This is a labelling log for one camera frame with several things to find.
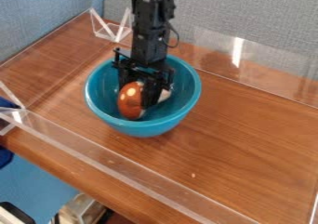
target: bowl rim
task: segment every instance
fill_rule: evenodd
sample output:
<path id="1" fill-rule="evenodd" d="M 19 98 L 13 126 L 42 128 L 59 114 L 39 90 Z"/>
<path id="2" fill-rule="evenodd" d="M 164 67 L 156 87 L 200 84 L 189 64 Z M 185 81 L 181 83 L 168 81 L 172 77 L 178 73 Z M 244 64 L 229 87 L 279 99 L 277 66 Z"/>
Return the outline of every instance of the bowl rim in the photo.
<path id="1" fill-rule="evenodd" d="M 112 115 L 109 115 L 106 112 L 104 112 L 101 110 L 101 108 L 95 105 L 94 101 L 91 100 L 91 96 L 89 94 L 90 81 L 91 81 L 91 78 L 95 76 L 95 74 L 106 66 L 110 66 L 110 63 L 113 63 L 114 59 L 106 60 L 93 70 L 91 74 L 87 77 L 86 83 L 85 83 L 85 100 L 86 100 L 89 108 L 93 110 L 93 112 L 97 114 L 97 116 L 100 118 L 102 118 L 104 120 L 108 121 L 108 123 L 110 123 L 113 125 L 117 125 L 117 126 L 132 127 L 132 128 L 157 126 L 157 125 L 173 122 L 178 118 L 184 117 L 189 113 L 192 108 L 196 106 L 196 104 L 197 104 L 197 102 L 200 100 L 201 94 L 202 94 L 202 80 L 201 80 L 201 76 L 198 75 L 197 70 L 194 69 L 194 67 L 188 62 L 185 62 L 181 58 L 178 58 L 176 56 L 172 56 L 172 55 L 169 55 L 169 58 L 174 59 L 180 63 L 182 63 L 184 66 L 186 67 L 186 69 L 189 70 L 189 72 L 192 73 L 192 76 L 193 76 L 194 81 L 196 81 L 196 83 L 194 83 L 196 84 L 194 93 L 193 93 L 193 96 L 192 96 L 189 102 L 186 103 L 186 105 L 174 114 L 168 115 L 168 116 L 165 116 L 162 118 L 150 120 L 150 121 L 124 120 L 124 119 L 113 117 Z"/>

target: wooden table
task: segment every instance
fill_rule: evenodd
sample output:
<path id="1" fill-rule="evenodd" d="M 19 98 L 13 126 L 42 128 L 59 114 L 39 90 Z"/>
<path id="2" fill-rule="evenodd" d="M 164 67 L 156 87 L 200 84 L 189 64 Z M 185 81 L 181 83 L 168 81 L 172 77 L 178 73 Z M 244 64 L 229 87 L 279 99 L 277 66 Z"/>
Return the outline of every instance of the wooden table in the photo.
<path id="1" fill-rule="evenodd" d="M 178 127 L 157 138 L 125 136 L 93 114 L 82 91 L 90 72 L 114 56 L 114 47 L 95 38 L 85 14 L 2 67 L 0 78 L 45 118 L 248 217 L 261 223 L 309 223 L 318 178 L 317 110 L 200 71 L 202 98 Z M 222 53 L 188 44 L 172 53 L 196 66 L 216 65 L 212 70 L 234 80 L 244 77 Z M 253 62 L 242 64 L 259 74 L 271 72 L 281 82 L 304 81 Z M 267 84 L 263 76 L 249 79 Z M 285 83 L 277 87 L 295 94 Z M 194 222 L 22 129 L 11 130 L 2 142 L 134 222 Z"/>

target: orange object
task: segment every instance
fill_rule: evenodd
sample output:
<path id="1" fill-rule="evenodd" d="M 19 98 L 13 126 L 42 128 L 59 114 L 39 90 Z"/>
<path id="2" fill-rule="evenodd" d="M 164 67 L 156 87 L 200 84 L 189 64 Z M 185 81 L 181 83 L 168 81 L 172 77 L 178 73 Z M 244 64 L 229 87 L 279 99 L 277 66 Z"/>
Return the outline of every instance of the orange object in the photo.
<path id="1" fill-rule="evenodd" d="M 124 86 L 120 92 L 118 109 L 121 114 L 130 120 L 140 119 L 145 114 L 142 107 L 144 85 L 142 82 L 132 82 Z"/>

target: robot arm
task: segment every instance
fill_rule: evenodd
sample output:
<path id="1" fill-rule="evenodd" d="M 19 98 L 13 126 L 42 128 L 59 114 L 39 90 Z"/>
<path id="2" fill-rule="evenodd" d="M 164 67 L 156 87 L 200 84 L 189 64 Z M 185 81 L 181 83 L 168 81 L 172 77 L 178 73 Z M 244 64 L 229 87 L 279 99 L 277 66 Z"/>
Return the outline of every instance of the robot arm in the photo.
<path id="1" fill-rule="evenodd" d="M 170 90 L 173 84 L 174 70 L 166 58 L 170 31 L 176 32 L 169 22 L 174 10 L 174 0 L 133 0 L 133 51 L 116 50 L 120 89 L 130 82 L 144 81 L 145 109 L 157 104 L 164 89 Z"/>

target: teal bowl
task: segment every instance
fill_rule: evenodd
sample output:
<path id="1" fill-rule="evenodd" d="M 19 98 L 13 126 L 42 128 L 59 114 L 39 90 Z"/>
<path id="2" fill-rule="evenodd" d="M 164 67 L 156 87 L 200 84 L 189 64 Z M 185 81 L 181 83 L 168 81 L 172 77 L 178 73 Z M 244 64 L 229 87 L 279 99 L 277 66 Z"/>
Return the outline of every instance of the teal bowl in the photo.
<path id="1" fill-rule="evenodd" d="M 169 56 L 169 65 L 176 69 L 172 97 L 150 107 L 138 121 L 130 121 L 117 107 L 118 71 L 113 61 L 100 65 L 89 76 L 85 98 L 90 109 L 106 124 L 130 136 L 149 138 L 166 133 L 185 119 L 201 97 L 202 81 L 197 71 L 184 60 Z"/>

